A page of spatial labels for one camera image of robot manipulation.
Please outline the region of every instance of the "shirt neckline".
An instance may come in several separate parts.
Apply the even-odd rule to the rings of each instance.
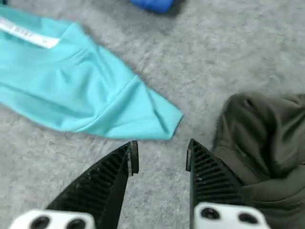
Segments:
[[[64,27],[64,30],[54,31],[61,32],[57,38],[59,38],[58,44],[52,48],[41,48],[35,45],[29,46],[28,44],[17,43],[12,41],[12,39],[0,39],[0,66],[4,67],[22,67],[22,66],[39,66],[39,65],[50,65],[55,63],[61,63],[66,61],[71,61],[74,57],[77,57],[84,48],[86,44],[90,41],[88,35],[86,35],[81,26],[75,22],[69,21],[56,21],[50,18],[39,17],[29,13],[22,12],[20,10],[15,10],[8,6],[0,6],[0,15],[13,23],[14,18],[22,18],[28,20],[29,26],[31,23],[41,23],[45,20],[46,22],[52,23],[54,30],[57,29],[57,25]],[[33,31],[41,35],[48,36],[41,31]],[[7,34],[6,32],[0,30],[0,34]]]

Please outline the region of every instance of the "teal shirt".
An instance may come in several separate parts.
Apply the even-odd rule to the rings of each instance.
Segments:
[[[33,33],[58,38],[56,45],[45,48],[0,29],[2,104],[58,131],[125,139],[173,136],[182,113],[95,44],[77,23],[4,5],[1,17]]]

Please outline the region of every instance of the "clothing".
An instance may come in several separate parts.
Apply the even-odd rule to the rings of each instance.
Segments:
[[[0,22],[1,17],[7,30],[21,26],[11,31],[15,35],[0,29],[2,104],[59,131],[127,139],[173,136],[182,113],[80,25],[4,5]]]
[[[305,94],[232,96],[213,153],[272,228],[305,228]]]

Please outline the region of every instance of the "dark green cloth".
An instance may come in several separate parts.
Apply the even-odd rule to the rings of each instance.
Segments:
[[[305,94],[232,96],[213,153],[241,179],[272,228],[305,228]]]

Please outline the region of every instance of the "blue object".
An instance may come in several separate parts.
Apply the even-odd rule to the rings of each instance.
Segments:
[[[0,5],[0,25],[0,103],[59,131],[173,136],[182,113],[77,23]]]
[[[174,2],[174,0],[130,0],[130,1],[142,9],[154,11],[157,13],[167,12]]]

